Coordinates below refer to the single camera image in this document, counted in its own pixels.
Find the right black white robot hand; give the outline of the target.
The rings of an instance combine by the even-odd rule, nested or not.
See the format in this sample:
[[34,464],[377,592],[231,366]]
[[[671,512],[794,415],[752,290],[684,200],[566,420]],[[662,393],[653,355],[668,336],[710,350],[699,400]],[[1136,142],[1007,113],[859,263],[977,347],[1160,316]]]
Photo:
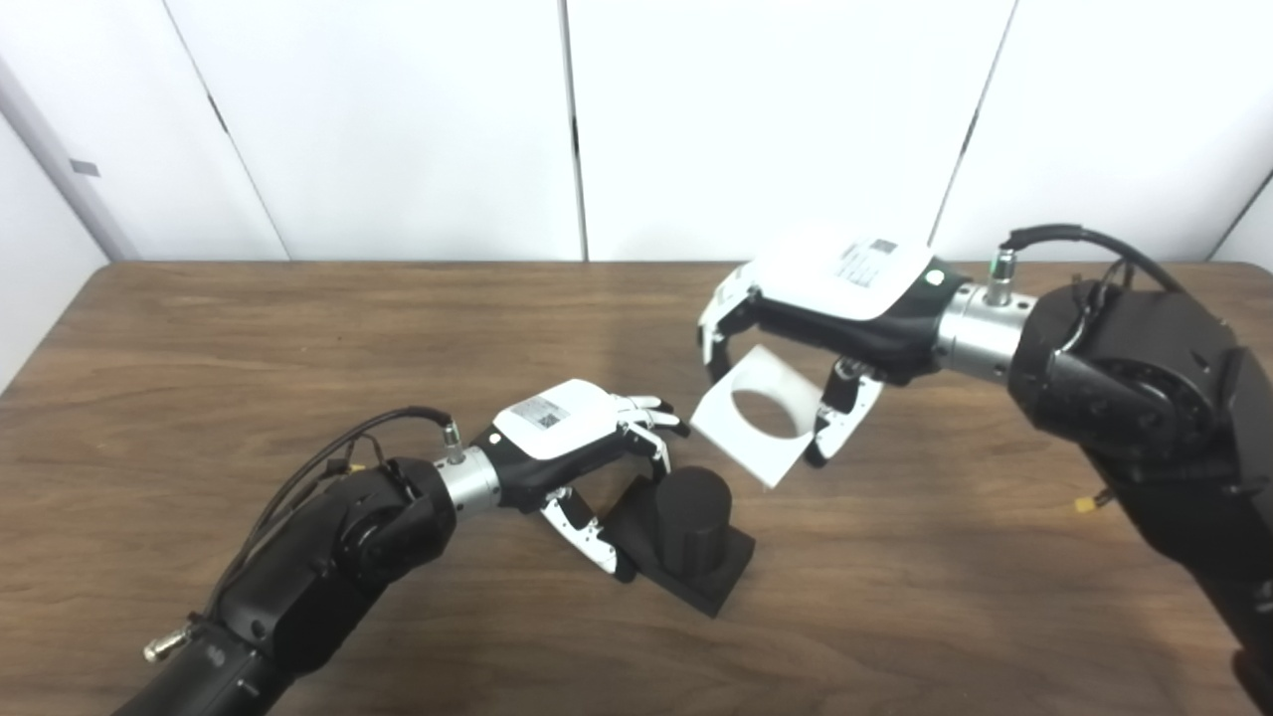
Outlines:
[[939,371],[939,322],[973,278],[922,245],[847,240],[787,248],[741,264],[719,282],[698,321],[713,383],[732,369],[733,335],[750,329],[835,354],[805,448],[824,468],[853,432],[864,381],[904,387]]

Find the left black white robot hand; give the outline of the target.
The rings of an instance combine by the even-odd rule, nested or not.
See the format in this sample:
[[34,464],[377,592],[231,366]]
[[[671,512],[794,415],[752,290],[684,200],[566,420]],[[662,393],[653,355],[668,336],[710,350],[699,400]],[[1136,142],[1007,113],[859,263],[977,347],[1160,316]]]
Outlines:
[[630,582],[636,575],[631,557],[611,543],[573,484],[631,454],[648,459],[659,482],[671,471],[663,432],[691,434],[663,399],[624,396],[570,378],[496,413],[472,445],[491,462],[496,506],[541,515],[605,575]]

